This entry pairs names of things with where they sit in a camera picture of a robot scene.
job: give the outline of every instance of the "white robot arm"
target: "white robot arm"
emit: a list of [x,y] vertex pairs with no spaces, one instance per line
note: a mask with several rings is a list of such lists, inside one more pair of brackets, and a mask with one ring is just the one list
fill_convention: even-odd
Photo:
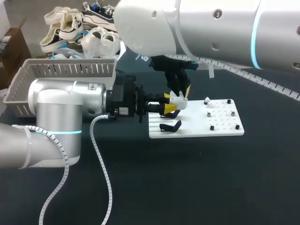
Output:
[[145,56],[300,74],[300,1],[122,0],[114,21],[125,44]]

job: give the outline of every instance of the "white spiral cable wrap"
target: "white spiral cable wrap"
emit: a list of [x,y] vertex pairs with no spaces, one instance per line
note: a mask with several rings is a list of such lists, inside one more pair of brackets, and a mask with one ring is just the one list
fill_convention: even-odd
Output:
[[108,188],[108,207],[107,207],[107,212],[106,212],[106,215],[105,215],[105,218],[102,222],[101,225],[105,225],[107,223],[107,220],[109,218],[109,215],[111,214],[111,211],[112,211],[112,205],[113,205],[113,192],[112,192],[112,186],[111,186],[111,183],[109,181],[109,178],[108,178],[108,174],[107,174],[107,171],[106,171],[106,168],[105,168],[105,165],[104,165],[104,162],[102,160],[102,157],[101,157],[101,154],[99,152],[99,149],[98,149],[98,146],[97,146],[97,143],[95,141],[95,138],[94,138],[94,132],[93,132],[93,129],[94,129],[94,125],[95,123],[98,121],[98,120],[104,120],[104,119],[108,119],[108,115],[101,115],[101,116],[97,116],[95,119],[93,119],[92,123],[90,124],[90,138],[92,140],[92,143],[94,145],[94,148],[95,148],[95,151],[97,153],[97,156],[99,158],[99,161],[100,161],[100,164],[102,166],[102,170],[103,170],[103,173],[104,173],[104,176],[105,176],[105,179],[106,179],[106,183],[107,183],[107,188]]
[[42,134],[44,134],[45,136],[47,136],[48,138],[50,138],[58,147],[58,149],[61,152],[61,155],[64,159],[64,163],[65,163],[65,171],[64,171],[64,175],[60,181],[60,183],[58,184],[58,186],[55,188],[55,190],[49,195],[49,197],[47,198],[47,200],[45,201],[41,213],[39,215],[39,225],[43,225],[43,220],[44,220],[44,215],[47,209],[47,206],[49,205],[50,201],[53,199],[53,197],[58,193],[58,191],[61,189],[61,187],[64,185],[64,183],[67,180],[68,174],[69,174],[69,161],[68,161],[68,156],[67,153],[64,149],[64,147],[61,145],[61,143],[59,142],[59,140],[56,139],[56,137],[54,135],[52,135],[50,132],[39,128],[39,127],[35,127],[35,126],[26,126],[29,130],[34,130],[34,131],[38,131]]

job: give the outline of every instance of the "shoelace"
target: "shoelace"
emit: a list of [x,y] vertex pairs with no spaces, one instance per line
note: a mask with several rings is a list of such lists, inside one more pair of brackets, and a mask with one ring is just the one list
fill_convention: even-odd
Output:
[[113,11],[112,8],[108,7],[108,8],[105,10],[105,13],[108,14],[108,15],[110,15],[110,16],[113,16],[114,11]]

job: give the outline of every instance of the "shoe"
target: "shoe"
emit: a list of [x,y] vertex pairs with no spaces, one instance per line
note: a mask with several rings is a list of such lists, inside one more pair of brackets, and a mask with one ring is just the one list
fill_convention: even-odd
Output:
[[103,0],[97,0],[96,5],[103,8],[111,8],[112,10],[115,10],[116,7],[111,5],[105,5]]
[[83,31],[82,13],[70,13],[60,22],[60,38],[70,40]]
[[100,41],[103,40],[103,37],[106,35],[107,30],[105,30],[103,27],[95,27],[91,31],[89,31],[88,35],[85,36],[82,41],[81,45],[83,48],[88,49],[90,45],[90,39],[92,37],[98,38]]
[[76,8],[70,9],[69,7],[55,7],[54,10],[44,16],[45,22],[48,25],[59,23],[61,19],[69,13],[79,13],[79,11]]
[[114,32],[107,32],[102,39],[102,44],[109,49],[109,55],[115,55],[120,51],[120,36]]
[[84,38],[84,34],[78,34],[75,38],[67,41],[67,47],[70,49],[74,49],[79,53],[83,53],[83,46],[81,45],[81,41]]
[[93,8],[92,6],[88,5],[87,2],[84,2],[82,7],[84,9],[84,17],[82,20],[84,25],[90,25],[93,27],[99,26],[115,32],[117,31],[113,20],[114,10],[109,7]]
[[39,43],[44,53],[50,53],[54,50],[66,45],[66,40],[62,40],[59,37],[60,29],[56,27],[50,27],[47,36]]

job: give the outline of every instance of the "black sneaker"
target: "black sneaker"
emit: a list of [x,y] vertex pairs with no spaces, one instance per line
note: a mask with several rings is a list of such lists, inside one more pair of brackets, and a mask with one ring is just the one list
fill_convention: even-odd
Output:
[[44,53],[50,53],[54,50],[62,47],[67,43],[66,40],[63,40],[59,37],[60,29],[53,28],[52,26],[49,29],[47,36],[39,43]]
[[113,10],[111,8],[92,8],[87,2],[84,2],[82,5],[84,9],[82,12],[84,15],[82,22],[85,27],[99,26],[115,32],[117,31],[113,21]]

